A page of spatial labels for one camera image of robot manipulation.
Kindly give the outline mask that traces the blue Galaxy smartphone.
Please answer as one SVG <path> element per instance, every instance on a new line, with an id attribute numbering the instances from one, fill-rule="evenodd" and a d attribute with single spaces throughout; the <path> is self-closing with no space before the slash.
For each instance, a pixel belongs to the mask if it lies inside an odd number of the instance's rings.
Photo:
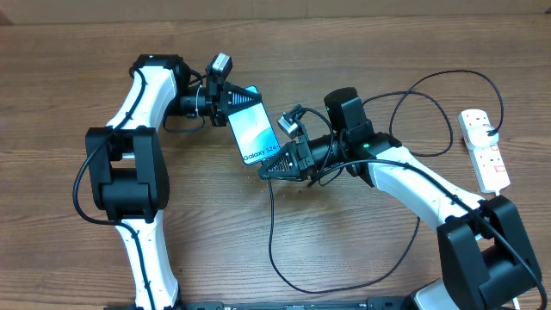
<path id="1" fill-rule="evenodd" d="M 264 161 L 280 151 L 263 99 L 253 107 L 227 116 L 245 165 Z"/>

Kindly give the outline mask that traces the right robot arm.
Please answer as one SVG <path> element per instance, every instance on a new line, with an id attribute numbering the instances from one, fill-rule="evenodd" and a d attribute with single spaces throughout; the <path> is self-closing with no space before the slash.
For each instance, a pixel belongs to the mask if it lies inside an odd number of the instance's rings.
<path id="1" fill-rule="evenodd" d="M 310 139 L 293 108 L 279 124 L 289 142 L 258 171 L 261 178 L 315 183 L 346 170 L 402 202 L 437 236 L 441 276 L 404 297 L 372 297 L 371 309 L 506 309 L 542 273 L 513 202 L 454 186 L 420 163 L 389 133 L 376 132 L 356 89 L 324 100 L 330 132 Z"/>

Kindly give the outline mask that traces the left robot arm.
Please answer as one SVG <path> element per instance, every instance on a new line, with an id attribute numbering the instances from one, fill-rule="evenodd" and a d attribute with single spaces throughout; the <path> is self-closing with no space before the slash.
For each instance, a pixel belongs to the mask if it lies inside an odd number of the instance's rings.
<path id="1" fill-rule="evenodd" d="M 93 201 L 107 215 L 94 222 L 114 227 L 125 246 L 135 286 L 132 309 L 184 307 L 164 237 L 170 180 L 158 130 L 169 116 L 209 118 L 223 127 L 239 110 L 235 94 L 246 96 L 247 108 L 258 103 L 256 90 L 227 82 L 231 69 L 224 53 L 203 74 L 177 54 L 141 54 L 129 69 L 133 83 L 120 110 L 85 136 L 87 158 L 79 171 L 90 174 Z"/>

